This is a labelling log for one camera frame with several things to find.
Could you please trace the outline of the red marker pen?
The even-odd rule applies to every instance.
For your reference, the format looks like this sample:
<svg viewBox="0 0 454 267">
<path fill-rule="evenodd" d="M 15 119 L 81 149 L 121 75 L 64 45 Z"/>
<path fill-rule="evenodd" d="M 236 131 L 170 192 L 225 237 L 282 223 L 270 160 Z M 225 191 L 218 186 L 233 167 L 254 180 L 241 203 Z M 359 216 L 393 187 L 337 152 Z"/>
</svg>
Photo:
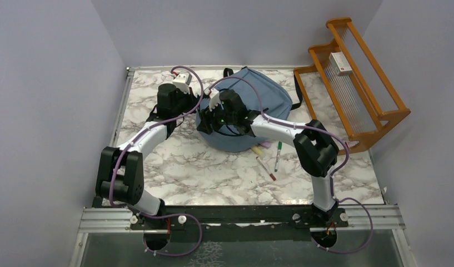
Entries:
<svg viewBox="0 0 454 267">
<path fill-rule="evenodd" d="M 264 171 L 266 172 L 266 174 L 273 180 L 273 181 L 276 181 L 276 177 L 275 175 L 269 170 L 269 168 L 266 166 L 266 164 L 262 161 L 262 159 L 257 156 L 256 157 L 256 160 L 257 162 L 259 163 L 259 165 L 261 166 L 261 168 L 264 169 Z"/>
</svg>

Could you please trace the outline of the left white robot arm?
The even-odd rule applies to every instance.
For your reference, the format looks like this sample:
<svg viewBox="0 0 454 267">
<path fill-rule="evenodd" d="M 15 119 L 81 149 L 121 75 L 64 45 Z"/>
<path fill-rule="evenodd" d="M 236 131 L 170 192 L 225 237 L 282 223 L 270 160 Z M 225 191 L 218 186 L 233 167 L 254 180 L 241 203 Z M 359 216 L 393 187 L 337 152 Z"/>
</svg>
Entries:
<svg viewBox="0 0 454 267">
<path fill-rule="evenodd" d="M 95 192 L 98 197 L 117 201 L 144 215 L 152 228 L 160 228 L 166 221 L 162 199 L 144 188 L 144 159 L 156 146 L 168 139 L 182 115 L 196 109 L 199 98 L 189 87 L 182 91 L 171 83 L 158 86 L 157 104 L 143 127 L 127 142 L 118 147 L 105 147 L 99 160 Z"/>
</svg>

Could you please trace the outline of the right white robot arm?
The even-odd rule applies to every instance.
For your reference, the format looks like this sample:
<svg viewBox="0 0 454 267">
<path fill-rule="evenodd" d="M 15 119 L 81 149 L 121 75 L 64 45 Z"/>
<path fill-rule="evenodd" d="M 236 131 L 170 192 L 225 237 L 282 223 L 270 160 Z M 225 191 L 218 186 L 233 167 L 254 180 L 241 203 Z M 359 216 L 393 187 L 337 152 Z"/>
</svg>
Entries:
<svg viewBox="0 0 454 267">
<path fill-rule="evenodd" d="M 274 139 L 294 147 L 302 168 L 312 179 L 313 222 L 326 226 L 333 220 L 338 201 L 332 173 L 339 149 L 323 124 L 318 120 L 293 123 L 267 115 L 263 107 L 249 109 L 234 90 L 220 90 L 211 102 L 213 107 L 198 111 L 198 131 L 211 135 L 223 126 L 232 126 L 242 136 Z"/>
</svg>

